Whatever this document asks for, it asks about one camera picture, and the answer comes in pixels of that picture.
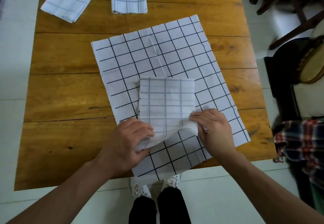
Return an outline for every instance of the pant leg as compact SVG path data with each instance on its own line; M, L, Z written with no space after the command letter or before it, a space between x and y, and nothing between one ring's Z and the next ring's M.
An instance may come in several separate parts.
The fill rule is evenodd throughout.
M152 198L138 197L135 199L128 224L156 224L156 207Z
M181 191L177 188L165 188L157 198L160 212L160 224L191 224L189 213Z

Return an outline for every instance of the shoe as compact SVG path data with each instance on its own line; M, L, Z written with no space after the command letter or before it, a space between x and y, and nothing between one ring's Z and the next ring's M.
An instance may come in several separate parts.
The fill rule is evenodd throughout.
M177 174L177 175L171 176L168 179L165 179L163 182L161 191L163 191L167 187L178 188L179 184L180 184L180 179L181 179L181 174Z
M136 199L138 197L148 197L152 198L150 190L147 185L139 186L137 183L137 177L131 177L130 179L130 188L132 190L132 195Z

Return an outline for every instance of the wooden table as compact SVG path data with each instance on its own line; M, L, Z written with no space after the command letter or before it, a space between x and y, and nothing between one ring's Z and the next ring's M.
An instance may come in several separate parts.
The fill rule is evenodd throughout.
M92 41L194 14L251 137L237 149L250 161L276 157L241 0L147 0L147 6L147 14L114 15L111 0L92 0L72 24L38 10L15 190L59 185L112 139L116 123ZM196 168L216 165L210 159Z

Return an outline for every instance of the person's left hand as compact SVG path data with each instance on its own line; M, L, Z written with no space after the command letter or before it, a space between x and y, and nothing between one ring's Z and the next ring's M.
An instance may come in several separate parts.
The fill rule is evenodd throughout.
M136 152L136 146L148 136L154 136L150 124L129 118L114 129L94 162L109 177L124 173L137 166L148 155L148 149Z

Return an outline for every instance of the tiled floor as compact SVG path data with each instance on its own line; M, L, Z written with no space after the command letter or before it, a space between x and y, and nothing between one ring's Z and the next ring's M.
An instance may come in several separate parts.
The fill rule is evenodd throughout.
M24 210L53 188L13 192L23 122L38 0L7 0L0 22L0 224ZM263 57L272 56L269 44L295 27L296 19L274 8L256 15L258 5L243 0L269 120L278 108L272 98ZM298 195L286 164L271 160L254 163L293 194ZM127 179L108 181L91 198L73 223L127 223L132 206ZM150 186L157 196L161 185ZM180 189L192 223L263 223L245 194L222 167L195 169L183 174Z

